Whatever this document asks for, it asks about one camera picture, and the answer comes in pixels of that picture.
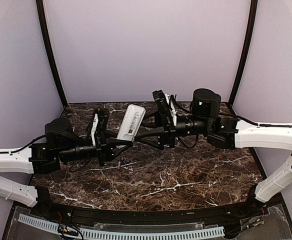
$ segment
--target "white wall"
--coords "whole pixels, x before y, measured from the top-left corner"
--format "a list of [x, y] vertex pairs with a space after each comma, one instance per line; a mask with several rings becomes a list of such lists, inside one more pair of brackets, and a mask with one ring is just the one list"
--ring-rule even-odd
[[163, 89], [227, 101], [250, 0], [50, 0], [46, 16], [67, 100], [152, 101]]
[[[234, 110], [254, 121], [292, 122], [292, 0], [258, 2], [251, 47]], [[257, 149], [270, 175], [289, 152]], [[292, 217], [292, 185], [283, 191]]]
[[[0, 148], [20, 147], [44, 133], [62, 111], [35, 0], [0, 0]], [[29, 175], [2, 174], [19, 183]], [[0, 239], [12, 206], [0, 197]]]

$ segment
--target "black metal beam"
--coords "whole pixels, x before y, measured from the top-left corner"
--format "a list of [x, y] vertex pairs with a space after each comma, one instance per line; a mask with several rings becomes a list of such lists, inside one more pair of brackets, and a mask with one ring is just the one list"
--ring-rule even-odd
[[251, 2], [250, 2], [250, 10], [249, 10], [249, 17], [248, 17], [245, 40], [244, 40], [244, 44], [242, 47], [242, 52], [241, 52], [241, 56], [240, 56], [240, 61], [239, 61], [235, 81], [234, 81], [234, 84], [232, 86], [232, 90], [231, 90], [230, 97], [228, 100], [228, 103], [231, 107], [234, 104], [238, 89], [239, 89], [240, 84], [241, 84], [248, 52], [249, 52], [250, 45], [251, 45], [255, 17], [256, 17], [256, 11], [257, 11], [257, 2], [258, 2], [258, 0], [251, 0]]
[[67, 103], [66, 96], [65, 96], [65, 93], [63, 90], [60, 76], [58, 74], [58, 70], [57, 70], [57, 66], [56, 66], [56, 62], [55, 62], [55, 58], [54, 58], [54, 54], [53, 54], [50, 35], [48, 32], [48, 28], [47, 28], [43, 0], [36, 0], [36, 5], [37, 5], [37, 12], [38, 12], [38, 18], [39, 18], [42, 39], [44, 40], [44, 45], [45, 45], [45, 49], [46, 49], [47, 58], [49, 61], [50, 70], [51, 70], [52, 76], [54, 78], [54, 82], [55, 82], [55, 85], [56, 85], [56, 88], [58, 91], [60, 101], [61, 101], [63, 107], [66, 108], [68, 103]]

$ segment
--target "black metal pole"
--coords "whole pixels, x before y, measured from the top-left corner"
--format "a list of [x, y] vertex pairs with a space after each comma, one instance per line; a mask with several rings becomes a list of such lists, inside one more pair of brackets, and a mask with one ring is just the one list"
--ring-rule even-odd
[[248, 51], [250, 49], [252, 35], [253, 35], [253, 29], [254, 29], [254, 23], [255, 23], [256, 11], [257, 11], [257, 2], [258, 0], [251, 0], [250, 2], [250, 10], [249, 10], [249, 17], [248, 17], [244, 45], [242, 47], [242, 52], [240, 56], [240, 61], [239, 61], [235, 81], [232, 86], [232, 90], [231, 90], [230, 97], [228, 100], [228, 103], [230, 106], [233, 106], [234, 104], [234, 101], [235, 101], [235, 98], [236, 98], [236, 95], [237, 95], [237, 92], [242, 80], [242, 76], [243, 76], [243, 72], [244, 72], [244, 68], [245, 68], [245, 64], [246, 64], [246, 60], [248, 56]]
[[54, 58], [54, 54], [53, 54], [52, 44], [51, 44], [51, 40], [50, 40], [50, 36], [48, 33], [48, 28], [47, 28], [43, 0], [36, 0], [36, 5], [37, 5], [37, 12], [38, 12], [38, 18], [39, 18], [42, 39], [44, 40], [44, 45], [45, 45], [46, 54], [47, 54], [47, 58], [49, 61], [51, 73], [52, 73], [52, 76], [54, 78], [54, 82], [55, 82], [55, 85], [56, 85], [56, 88], [58, 91], [60, 101], [61, 101], [63, 107], [65, 108], [68, 105], [68, 103], [67, 103], [66, 96], [65, 96], [65, 93], [63, 90], [60, 76], [58, 74], [58, 70], [57, 70], [57, 66], [56, 66], [56, 62], [55, 62], [55, 58]]

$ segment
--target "robotic hand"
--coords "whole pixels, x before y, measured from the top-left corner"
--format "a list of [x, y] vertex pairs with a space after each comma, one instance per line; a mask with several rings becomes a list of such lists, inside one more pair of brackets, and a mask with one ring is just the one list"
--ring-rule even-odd
[[[46, 143], [34, 143], [34, 139], [20, 149], [0, 149], [0, 173], [47, 174], [59, 170], [60, 162], [91, 158], [98, 158], [103, 166], [132, 147], [133, 141], [163, 150], [164, 146], [174, 148], [176, 138], [192, 135], [196, 139], [203, 135], [208, 143], [222, 149], [261, 147], [292, 151], [292, 123], [253, 122], [220, 113], [221, 97], [211, 90], [195, 90], [189, 110], [161, 90], [154, 91], [153, 97], [158, 110], [145, 115], [143, 107], [130, 105], [118, 133], [107, 130], [109, 111], [104, 108], [94, 111], [86, 139], [73, 133], [68, 119], [57, 118], [45, 126], [45, 135], [41, 137], [46, 137]], [[185, 114], [177, 115], [175, 106]], [[151, 130], [137, 135], [140, 126]], [[250, 189], [247, 203], [264, 205], [291, 183], [292, 155], [271, 176]], [[29, 207], [50, 201], [47, 189], [21, 185], [1, 176], [0, 196]]]

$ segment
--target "marble table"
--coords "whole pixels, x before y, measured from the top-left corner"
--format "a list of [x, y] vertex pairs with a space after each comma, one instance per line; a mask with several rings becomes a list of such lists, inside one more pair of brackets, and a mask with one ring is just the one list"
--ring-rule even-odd
[[[95, 108], [108, 108], [107, 129], [117, 132], [131, 103], [74, 103], [62, 113], [73, 131], [86, 137], [85, 129]], [[156, 110], [154, 102], [133, 103], [147, 113]], [[222, 104], [221, 111], [229, 112]], [[192, 145], [195, 137], [185, 137]], [[31, 185], [49, 189], [55, 203], [77, 207], [121, 211], [172, 211], [222, 206], [245, 201], [249, 188], [262, 180], [250, 150], [218, 149], [199, 138], [193, 149], [180, 142], [164, 151], [141, 143], [104, 167], [98, 160], [81, 171], [70, 172], [85, 161], [62, 165], [50, 174], [35, 174]]]

